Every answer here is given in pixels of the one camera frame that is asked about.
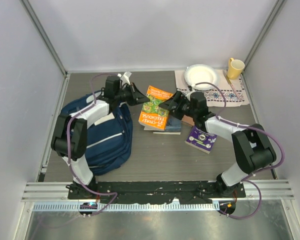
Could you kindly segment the orange treehouse storey book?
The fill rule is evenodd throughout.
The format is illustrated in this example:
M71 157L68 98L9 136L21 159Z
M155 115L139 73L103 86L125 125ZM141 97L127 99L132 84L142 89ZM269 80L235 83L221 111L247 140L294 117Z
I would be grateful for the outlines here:
M149 99L142 105L138 122L155 131L164 131L169 117L169 111L159 105L173 96L172 93L149 86L146 97Z

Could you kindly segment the navy blue student backpack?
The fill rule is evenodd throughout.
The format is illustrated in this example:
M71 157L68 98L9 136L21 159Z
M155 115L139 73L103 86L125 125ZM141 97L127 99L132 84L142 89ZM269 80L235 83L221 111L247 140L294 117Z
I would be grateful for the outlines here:
M70 115L83 109L92 100L92 93L68 103L61 114ZM119 168L131 155L133 122L127 103L120 103L109 115L87 130L85 159L94 176Z

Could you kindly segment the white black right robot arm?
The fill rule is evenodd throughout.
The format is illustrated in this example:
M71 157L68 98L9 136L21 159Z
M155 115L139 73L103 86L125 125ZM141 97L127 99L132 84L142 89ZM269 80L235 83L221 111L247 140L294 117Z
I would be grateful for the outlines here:
M220 197L228 197L242 180L268 167L277 158L260 124L245 126L216 115L209 110L202 92L195 91L185 96L177 91L159 107L179 120L184 116L190 117L198 129L232 143L235 163L216 177L215 190Z

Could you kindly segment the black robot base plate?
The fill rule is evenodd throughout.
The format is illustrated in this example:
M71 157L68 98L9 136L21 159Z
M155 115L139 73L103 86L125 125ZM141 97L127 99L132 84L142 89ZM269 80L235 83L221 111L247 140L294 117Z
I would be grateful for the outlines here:
M68 199L95 199L102 204L112 201L113 204L170 204L178 199L182 205L211 203L212 199L245 198L243 184L237 184L227 190L222 189L215 181L100 181L92 190L101 193L97 196L73 182L66 185Z

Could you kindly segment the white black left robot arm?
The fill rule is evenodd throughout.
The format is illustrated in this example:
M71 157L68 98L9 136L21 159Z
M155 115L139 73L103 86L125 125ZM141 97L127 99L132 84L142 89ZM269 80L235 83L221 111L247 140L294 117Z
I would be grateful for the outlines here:
M57 117L51 148L66 161L73 182L80 186L79 194L87 200L97 193L96 179L85 156L89 127L108 116L121 103L136 106L150 101L130 82L131 74L128 71L124 74L110 74L105 87L98 94L92 92L92 100L87 106L72 114L60 114Z

